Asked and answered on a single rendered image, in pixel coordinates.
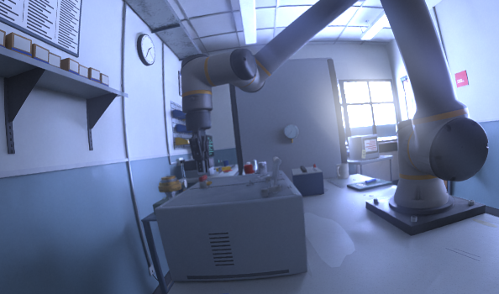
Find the window frame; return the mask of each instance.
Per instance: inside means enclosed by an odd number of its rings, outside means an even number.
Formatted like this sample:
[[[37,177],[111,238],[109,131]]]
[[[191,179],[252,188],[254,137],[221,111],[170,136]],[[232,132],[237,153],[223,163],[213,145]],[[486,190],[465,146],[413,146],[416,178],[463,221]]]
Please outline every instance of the window frame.
[[[367,103],[347,103],[347,100],[345,98],[345,93],[344,93],[344,83],[345,82],[353,82],[353,81],[366,81],[367,82],[367,87],[369,91],[369,96],[370,96],[370,101]],[[371,89],[370,89],[370,81],[388,81],[391,83],[391,92],[393,95],[393,102],[372,102],[371,101]],[[348,105],[370,105],[371,107],[371,117],[373,119],[373,134],[377,134],[376,132],[376,124],[375,124],[375,113],[373,111],[373,104],[391,104],[395,106],[395,119],[396,119],[396,125],[402,121],[402,115],[401,115],[401,110],[400,110],[400,105],[398,102],[398,95],[397,95],[397,89],[396,85],[393,83],[392,79],[349,79],[349,80],[338,80],[339,82],[339,108],[340,111],[342,111],[342,108],[344,109],[344,123],[345,123],[345,138],[346,138],[346,144],[348,143],[348,137],[352,135],[351,133],[351,127],[349,126],[349,115],[348,115]]]

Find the red sign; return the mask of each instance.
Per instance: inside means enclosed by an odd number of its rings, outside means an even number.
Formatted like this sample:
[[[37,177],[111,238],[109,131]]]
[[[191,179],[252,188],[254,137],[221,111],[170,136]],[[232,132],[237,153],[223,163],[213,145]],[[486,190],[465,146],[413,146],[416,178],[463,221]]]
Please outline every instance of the red sign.
[[[467,80],[467,71],[461,71],[454,74],[454,79],[456,80],[456,87],[469,85],[469,81]]]

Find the computer monitor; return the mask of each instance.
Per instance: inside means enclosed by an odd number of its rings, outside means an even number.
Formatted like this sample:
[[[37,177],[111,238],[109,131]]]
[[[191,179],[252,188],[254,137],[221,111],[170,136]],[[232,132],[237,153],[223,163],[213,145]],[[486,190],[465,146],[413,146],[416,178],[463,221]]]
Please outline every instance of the computer monitor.
[[[348,141],[350,160],[371,160],[380,156],[378,152],[378,135],[376,134],[351,136]]]

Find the white mug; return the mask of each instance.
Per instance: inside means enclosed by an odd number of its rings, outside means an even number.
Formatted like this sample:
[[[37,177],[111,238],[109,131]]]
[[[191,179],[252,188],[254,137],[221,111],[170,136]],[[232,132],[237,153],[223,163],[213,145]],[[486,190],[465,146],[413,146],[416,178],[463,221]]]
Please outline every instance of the white mug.
[[[337,176],[339,179],[349,178],[349,164],[347,162],[337,165]]]

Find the shelf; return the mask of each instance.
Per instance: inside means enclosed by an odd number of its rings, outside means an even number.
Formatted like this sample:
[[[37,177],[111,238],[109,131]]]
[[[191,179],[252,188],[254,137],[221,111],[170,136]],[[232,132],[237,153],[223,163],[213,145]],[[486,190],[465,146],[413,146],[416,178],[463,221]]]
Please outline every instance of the shelf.
[[[64,71],[40,60],[0,46],[0,77],[4,78],[5,125],[8,153],[14,154],[13,120],[31,91],[38,87],[87,100],[89,149],[92,129],[117,96],[128,94]]]

